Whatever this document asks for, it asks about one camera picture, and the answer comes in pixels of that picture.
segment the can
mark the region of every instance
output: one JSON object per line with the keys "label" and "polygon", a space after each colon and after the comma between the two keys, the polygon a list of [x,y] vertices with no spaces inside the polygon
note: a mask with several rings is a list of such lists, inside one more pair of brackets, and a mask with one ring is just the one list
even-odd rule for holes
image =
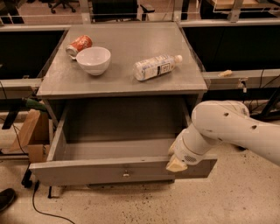
{"label": "can", "polygon": [[73,41],[66,48],[66,53],[71,59],[75,60],[76,55],[83,49],[89,48],[93,45],[93,41],[88,35],[82,35]]}

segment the drawer handle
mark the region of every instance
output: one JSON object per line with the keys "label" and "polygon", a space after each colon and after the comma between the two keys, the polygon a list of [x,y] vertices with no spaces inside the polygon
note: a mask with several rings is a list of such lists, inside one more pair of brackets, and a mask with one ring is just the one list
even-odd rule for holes
{"label": "drawer handle", "polygon": [[124,174],[122,175],[123,178],[129,178],[130,174],[127,170],[124,171]]}

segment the gray tabletop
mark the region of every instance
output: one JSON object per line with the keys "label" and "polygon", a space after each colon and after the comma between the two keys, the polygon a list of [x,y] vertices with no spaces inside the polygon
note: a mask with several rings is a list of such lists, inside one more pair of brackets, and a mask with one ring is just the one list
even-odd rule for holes
{"label": "gray tabletop", "polygon": [[[86,34],[93,46],[111,51],[108,70],[100,76],[84,72],[66,53],[66,47]],[[138,81],[132,67],[139,60],[160,54],[183,56],[183,63],[160,77]],[[175,23],[114,23],[73,25],[39,88],[43,99],[118,95],[176,95],[207,91],[207,85]]]}

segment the bottle cap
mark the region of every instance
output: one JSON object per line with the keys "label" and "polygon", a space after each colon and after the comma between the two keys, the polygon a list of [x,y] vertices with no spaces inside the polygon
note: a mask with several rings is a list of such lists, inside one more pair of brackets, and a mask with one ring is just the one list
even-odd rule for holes
{"label": "bottle cap", "polygon": [[174,58],[175,58],[175,62],[176,62],[176,63],[180,63],[180,62],[183,61],[182,55],[176,55]]}

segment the office chair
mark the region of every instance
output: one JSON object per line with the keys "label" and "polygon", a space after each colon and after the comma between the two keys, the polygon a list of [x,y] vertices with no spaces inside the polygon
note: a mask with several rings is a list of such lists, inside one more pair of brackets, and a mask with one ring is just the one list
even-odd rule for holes
{"label": "office chair", "polygon": [[52,14],[55,13],[54,8],[58,7],[60,4],[63,5],[63,9],[65,9],[66,8],[65,5],[67,5],[72,10],[72,12],[76,12],[76,9],[73,8],[73,6],[71,6],[71,4],[69,3],[69,0],[58,0],[58,2],[54,6],[52,6],[51,3],[48,4],[49,8],[51,8]]}
{"label": "office chair", "polygon": [[[109,20],[123,21],[124,19],[137,21],[137,0],[92,0],[93,20],[105,22]],[[141,5],[143,9],[142,20],[146,13],[155,10],[150,5]]]}

